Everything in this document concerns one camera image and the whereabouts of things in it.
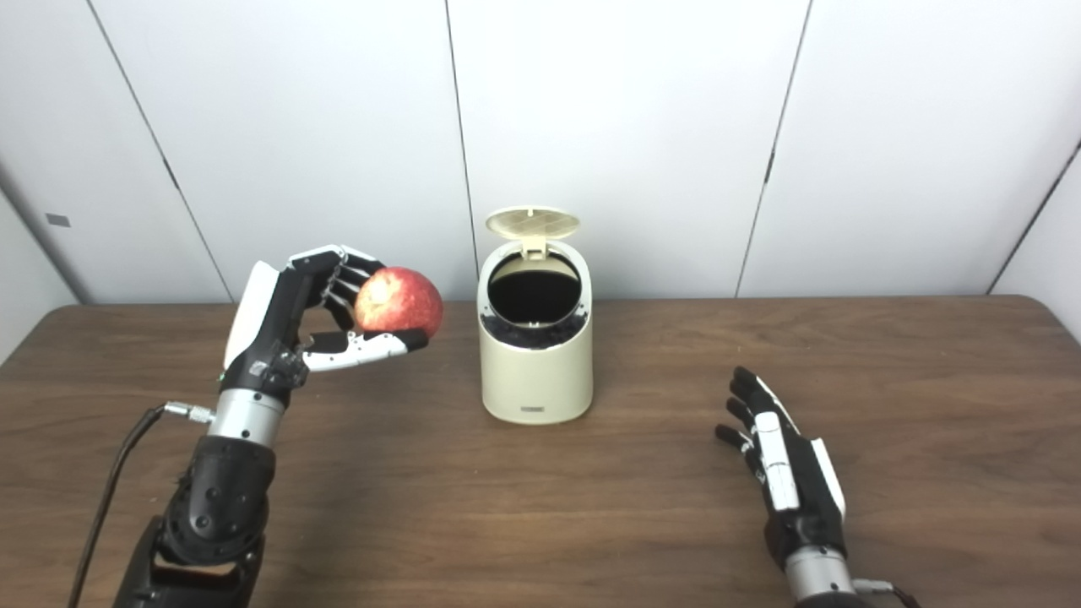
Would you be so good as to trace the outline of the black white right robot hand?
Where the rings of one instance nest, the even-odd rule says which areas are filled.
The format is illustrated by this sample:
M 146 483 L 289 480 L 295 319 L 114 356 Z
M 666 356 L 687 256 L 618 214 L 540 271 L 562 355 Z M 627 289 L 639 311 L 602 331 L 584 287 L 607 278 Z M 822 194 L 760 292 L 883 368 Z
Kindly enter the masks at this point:
M 726 409 L 744 428 L 719 424 L 713 434 L 761 485 L 769 556 L 780 568 L 804 548 L 846 557 L 845 497 L 825 442 L 804 436 L 780 397 L 744 366 L 734 368 L 729 388 Z

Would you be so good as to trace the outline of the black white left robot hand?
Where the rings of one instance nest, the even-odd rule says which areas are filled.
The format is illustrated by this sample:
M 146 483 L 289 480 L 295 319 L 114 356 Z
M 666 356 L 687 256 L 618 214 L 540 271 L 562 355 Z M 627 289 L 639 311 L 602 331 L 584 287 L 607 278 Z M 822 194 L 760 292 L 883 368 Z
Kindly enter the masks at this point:
M 443 298 L 424 274 L 326 244 L 275 269 L 256 264 L 236 310 L 221 389 L 289 400 L 312 372 L 383 361 L 428 346 Z

